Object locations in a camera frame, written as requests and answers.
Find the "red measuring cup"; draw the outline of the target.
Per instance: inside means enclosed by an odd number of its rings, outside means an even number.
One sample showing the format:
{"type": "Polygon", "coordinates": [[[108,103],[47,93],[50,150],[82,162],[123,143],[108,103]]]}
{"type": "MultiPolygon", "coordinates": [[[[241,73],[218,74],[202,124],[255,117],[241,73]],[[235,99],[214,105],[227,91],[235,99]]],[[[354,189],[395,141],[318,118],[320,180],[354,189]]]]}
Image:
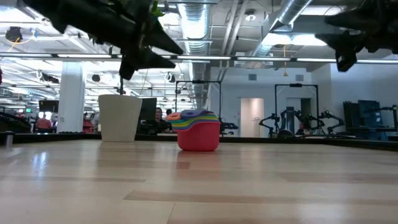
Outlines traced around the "red measuring cup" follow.
{"type": "Polygon", "coordinates": [[[183,151],[213,152],[220,143],[220,122],[199,122],[177,131],[177,143],[183,151]]]}

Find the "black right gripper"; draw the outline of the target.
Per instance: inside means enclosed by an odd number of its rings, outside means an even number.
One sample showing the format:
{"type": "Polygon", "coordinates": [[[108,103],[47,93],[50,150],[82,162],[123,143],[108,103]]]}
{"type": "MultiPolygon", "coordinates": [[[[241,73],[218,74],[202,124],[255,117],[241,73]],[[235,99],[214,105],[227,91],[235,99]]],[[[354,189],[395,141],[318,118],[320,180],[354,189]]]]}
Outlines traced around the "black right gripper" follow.
{"type": "Polygon", "coordinates": [[[336,51],[336,65],[340,72],[348,71],[357,61],[363,48],[378,50],[377,42],[386,24],[386,0],[367,0],[359,8],[326,16],[325,23],[344,27],[342,34],[315,34],[315,37],[336,51]]]}

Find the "light blue measuring cup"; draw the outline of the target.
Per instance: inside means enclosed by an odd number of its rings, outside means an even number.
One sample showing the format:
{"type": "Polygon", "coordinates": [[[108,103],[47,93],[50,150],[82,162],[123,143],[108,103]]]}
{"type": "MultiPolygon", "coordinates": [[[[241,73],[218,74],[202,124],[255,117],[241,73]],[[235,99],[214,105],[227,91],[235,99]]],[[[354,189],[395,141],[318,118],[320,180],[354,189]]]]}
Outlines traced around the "light blue measuring cup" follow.
{"type": "Polygon", "coordinates": [[[214,114],[203,114],[195,117],[181,117],[183,120],[189,120],[189,119],[209,119],[209,120],[218,120],[218,117],[215,116],[214,114]]]}

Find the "silver ceiling duct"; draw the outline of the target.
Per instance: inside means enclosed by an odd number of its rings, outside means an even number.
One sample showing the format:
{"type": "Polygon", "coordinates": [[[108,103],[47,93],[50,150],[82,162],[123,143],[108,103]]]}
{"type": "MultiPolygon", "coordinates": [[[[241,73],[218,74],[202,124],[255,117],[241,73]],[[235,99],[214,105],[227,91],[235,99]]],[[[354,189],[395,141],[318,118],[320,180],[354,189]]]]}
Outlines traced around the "silver ceiling duct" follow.
{"type": "Polygon", "coordinates": [[[206,4],[178,4],[180,23],[184,39],[198,39],[185,42],[185,50],[190,55],[205,55],[208,43],[203,39],[208,37],[210,7],[206,4]]]}
{"type": "Polygon", "coordinates": [[[262,24],[262,40],[251,52],[252,57],[265,57],[275,45],[272,43],[272,32],[280,27],[291,31],[294,21],[303,13],[313,0],[283,0],[279,10],[267,15],[262,24]]]}

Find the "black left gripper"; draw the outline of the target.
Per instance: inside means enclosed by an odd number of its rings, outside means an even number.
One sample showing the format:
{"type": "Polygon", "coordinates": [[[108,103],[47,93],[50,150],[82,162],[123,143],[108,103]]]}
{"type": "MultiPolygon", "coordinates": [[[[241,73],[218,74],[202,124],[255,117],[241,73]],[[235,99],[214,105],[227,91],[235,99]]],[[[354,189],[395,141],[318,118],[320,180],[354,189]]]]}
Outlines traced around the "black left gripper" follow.
{"type": "Polygon", "coordinates": [[[164,31],[158,18],[153,17],[154,0],[122,0],[121,5],[122,18],[127,20],[127,34],[119,47],[122,55],[120,77],[130,80],[140,69],[175,68],[173,62],[154,53],[150,47],[177,55],[184,53],[164,31]]]}

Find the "white ceiling light strip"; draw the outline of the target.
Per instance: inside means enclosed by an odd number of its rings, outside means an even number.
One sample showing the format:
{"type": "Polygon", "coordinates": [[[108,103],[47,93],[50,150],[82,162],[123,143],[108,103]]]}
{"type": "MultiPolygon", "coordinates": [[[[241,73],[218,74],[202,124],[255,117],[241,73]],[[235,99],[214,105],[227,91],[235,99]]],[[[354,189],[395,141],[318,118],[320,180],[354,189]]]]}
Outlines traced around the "white ceiling light strip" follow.
{"type": "MultiPolygon", "coordinates": [[[[291,58],[291,62],[299,63],[336,63],[332,58],[291,58]]],[[[361,64],[398,64],[398,60],[379,60],[379,59],[357,59],[356,63],[361,64]]]]}
{"type": "Polygon", "coordinates": [[[52,58],[52,54],[28,54],[28,53],[9,53],[0,52],[0,57],[6,58],[52,58]]]}
{"type": "Polygon", "coordinates": [[[244,62],[289,62],[292,59],[285,57],[234,57],[233,60],[244,62]]]}
{"type": "Polygon", "coordinates": [[[176,56],[179,60],[231,60],[227,56],[211,56],[211,55],[179,55],[176,56]]]}
{"type": "Polygon", "coordinates": [[[60,58],[112,58],[106,54],[57,54],[60,58]]]}

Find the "person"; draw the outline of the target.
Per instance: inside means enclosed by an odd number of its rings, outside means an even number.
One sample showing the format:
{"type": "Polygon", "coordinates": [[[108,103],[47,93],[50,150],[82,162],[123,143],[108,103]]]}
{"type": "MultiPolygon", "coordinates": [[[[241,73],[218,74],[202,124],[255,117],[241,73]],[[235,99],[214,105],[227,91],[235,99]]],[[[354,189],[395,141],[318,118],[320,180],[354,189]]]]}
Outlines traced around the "person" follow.
{"type": "Polygon", "coordinates": [[[83,115],[83,133],[93,134],[94,133],[94,124],[91,122],[91,117],[88,116],[88,113],[84,113],[83,115]]]}
{"type": "Polygon", "coordinates": [[[51,129],[52,128],[52,123],[50,120],[48,120],[45,116],[44,112],[39,112],[38,118],[36,121],[36,128],[37,130],[41,129],[51,129]]]}
{"type": "Polygon", "coordinates": [[[170,124],[162,118],[162,109],[157,107],[155,111],[155,122],[157,133],[168,133],[170,132],[170,124]]]}

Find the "black ceiling device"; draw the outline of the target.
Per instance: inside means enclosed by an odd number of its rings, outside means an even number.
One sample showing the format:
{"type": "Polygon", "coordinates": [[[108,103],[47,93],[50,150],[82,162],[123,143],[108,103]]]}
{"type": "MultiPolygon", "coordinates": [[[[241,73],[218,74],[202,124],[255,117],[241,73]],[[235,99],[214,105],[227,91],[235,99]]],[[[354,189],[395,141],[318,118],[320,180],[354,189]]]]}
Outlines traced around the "black ceiling device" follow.
{"type": "Polygon", "coordinates": [[[23,40],[21,28],[16,26],[11,26],[5,33],[5,38],[10,42],[21,42],[23,40]]]}

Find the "white plant pot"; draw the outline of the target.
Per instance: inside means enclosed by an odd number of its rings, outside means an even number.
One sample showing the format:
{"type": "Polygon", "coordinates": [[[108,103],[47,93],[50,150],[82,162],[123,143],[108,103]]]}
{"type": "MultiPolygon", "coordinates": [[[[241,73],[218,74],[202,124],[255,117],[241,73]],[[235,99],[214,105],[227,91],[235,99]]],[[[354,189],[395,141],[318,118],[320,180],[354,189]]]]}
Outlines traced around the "white plant pot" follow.
{"type": "Polygon", "coordinates": [[[127,95],[100,95],[99,124],[103,142],[134,142],[142,99],[127,95]]]}

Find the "dark blue cabinet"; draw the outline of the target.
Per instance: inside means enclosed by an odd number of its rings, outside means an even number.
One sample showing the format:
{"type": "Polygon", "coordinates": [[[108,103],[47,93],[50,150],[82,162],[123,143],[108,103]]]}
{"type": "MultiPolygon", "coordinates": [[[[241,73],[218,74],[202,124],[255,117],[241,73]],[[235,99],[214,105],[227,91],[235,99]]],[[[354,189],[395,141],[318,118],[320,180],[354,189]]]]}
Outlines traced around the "dark blue cabinet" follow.
{"type": "Polygon", "coordinates": [[[343,102],[346,132],[355,138],[366,140],[387,141],[387,133],[398,133],[398,106],[380,107],[378,101],[358,100],[343,102]],[[385,125],[382,112],[392,113],[392,125],[385,125]]]}

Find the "navy measuring cup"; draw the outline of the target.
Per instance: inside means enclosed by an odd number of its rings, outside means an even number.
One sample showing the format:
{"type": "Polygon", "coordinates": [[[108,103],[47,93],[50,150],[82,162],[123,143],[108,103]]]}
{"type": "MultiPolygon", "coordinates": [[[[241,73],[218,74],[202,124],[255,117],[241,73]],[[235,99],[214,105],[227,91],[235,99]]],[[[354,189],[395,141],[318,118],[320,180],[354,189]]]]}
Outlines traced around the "navy measuring cup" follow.
{"type": "Polygon", "coordinates": [[[196,118],[198,116],[207,116],[207,115],[214,115],[214,112],[207,110],[183,110],[180,113],[180,116],[183,119],[196,118]]]}

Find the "black computer monitor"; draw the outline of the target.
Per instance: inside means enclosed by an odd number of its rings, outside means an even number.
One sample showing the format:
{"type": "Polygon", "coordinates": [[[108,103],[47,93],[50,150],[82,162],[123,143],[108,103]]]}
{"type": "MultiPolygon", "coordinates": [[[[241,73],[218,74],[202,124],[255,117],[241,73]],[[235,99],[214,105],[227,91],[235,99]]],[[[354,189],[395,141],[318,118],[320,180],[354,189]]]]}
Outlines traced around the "black computer monitor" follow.
{"type": "Polygon", "coordinates": [[[58,113],[59,101],[58,100],[40,100],[39,111],[58,113]]]}
{"type": "Polygon", "coordinates": [[[139,114],[139,131],[155,129],[157,122],[155,121],[157,108],[157,98],[143,98],[141,111],[139,114]]]}

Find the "black aluminium table frame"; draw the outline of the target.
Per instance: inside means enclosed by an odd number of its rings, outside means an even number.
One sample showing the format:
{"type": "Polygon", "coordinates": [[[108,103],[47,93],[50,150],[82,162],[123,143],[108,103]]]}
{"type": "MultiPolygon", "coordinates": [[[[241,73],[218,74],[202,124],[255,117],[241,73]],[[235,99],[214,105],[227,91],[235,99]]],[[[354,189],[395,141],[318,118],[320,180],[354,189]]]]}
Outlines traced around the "black aluminium table frame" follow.
{"type": "MultiPolygon", "coordinates": [[[[12,136],[14,144],[27,144],[53,141],[100,140],[99,134],[63,133],[63,134],[15,134],[0,132],[0,146],[5,145],[7,137],[12,136]]],[[[380,151],[398,152],[398,141],[368,141],[358,139],[331,139],[331,138],[236,138],[220,137],[222,143],[239,144],[324,144],[329,146],[353,147],[380,151]]]]}

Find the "black background station frame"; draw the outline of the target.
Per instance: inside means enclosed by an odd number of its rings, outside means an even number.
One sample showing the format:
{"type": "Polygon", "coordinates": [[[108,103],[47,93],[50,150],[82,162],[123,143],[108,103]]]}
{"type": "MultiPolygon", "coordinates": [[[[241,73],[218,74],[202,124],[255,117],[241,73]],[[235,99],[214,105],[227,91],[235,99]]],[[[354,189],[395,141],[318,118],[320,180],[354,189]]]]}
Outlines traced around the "black background station frame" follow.
{"type": "Polygon", "coordinates": [[[219,113],[218,113],[218,120],[219,120],[219,122],[222,122],[221,109],[222,109],[222,101],[223,101],[222,97],[223,97],[223,94],[222,94],[222,88],[221,88],[221,84],[222,84],[221,81],[206,81],[206,80],[176,81],[176,82],[175,82],[175,104],[174,104],[174,109],[175,109],[175,111],[174,111],[174,112],[177,112],[177,109],[178,109],[178,106],[177,106],[177,104],[178,104],[178,99],[177,99],[177,97],[178,97],[178,95],[179,95],[179,91],[180,91],[180,89],[184,89],[184,88],[185,88],[184,86],[185,86],[187,83],[190,83],[190,84],[200,84],[200,85],[210,84],[210,83],[217,83],[217,84],[219,85],[219,88],[218,88],[218,91],[219,91],[219,113]],[[178,87],[178,84],[179,84],[179,83],[183,83],[183,85],[182,85],[180,88],[178,87]]]}
{"type": "MultiPolygon", "coordinates": [[[[316,121],[317,121],[317,126],[320,125],[320,110],[319,110],[319,91],[318,91],[318,85],[309,85],[309,84],[302,84],[302,83],[291,83],[291,84],[275,84],[274,85],[274,103],[275,103],[275,114],[278,114],[278,92],[277,89],[279,86],[288,86],[289,88],[303,88],[303,87],[308,87],[311,89],[311,87],[314,87],[315,92],[313,94],[316,96],[316,121]]],[[[288,130],[282,130],[277,127],[277,123],[275,123],[275,131],[277,133],[277,137],[282,139],[282,138],[294,138],[295,134],[292,133],[291,131],[288,130]]]]}

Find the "white door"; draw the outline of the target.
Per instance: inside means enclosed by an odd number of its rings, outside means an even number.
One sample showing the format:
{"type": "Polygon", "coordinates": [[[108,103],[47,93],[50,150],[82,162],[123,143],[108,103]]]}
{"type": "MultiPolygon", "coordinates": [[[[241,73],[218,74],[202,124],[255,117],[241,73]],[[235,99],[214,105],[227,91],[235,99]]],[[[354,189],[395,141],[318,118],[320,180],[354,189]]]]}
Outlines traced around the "white door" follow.
{"type": "Polygon", "coordinates": [[[240,136],[243,138],[263,138],[265,127],[259,123],[264,118],[263,98],[241,98],[240,136]]]}

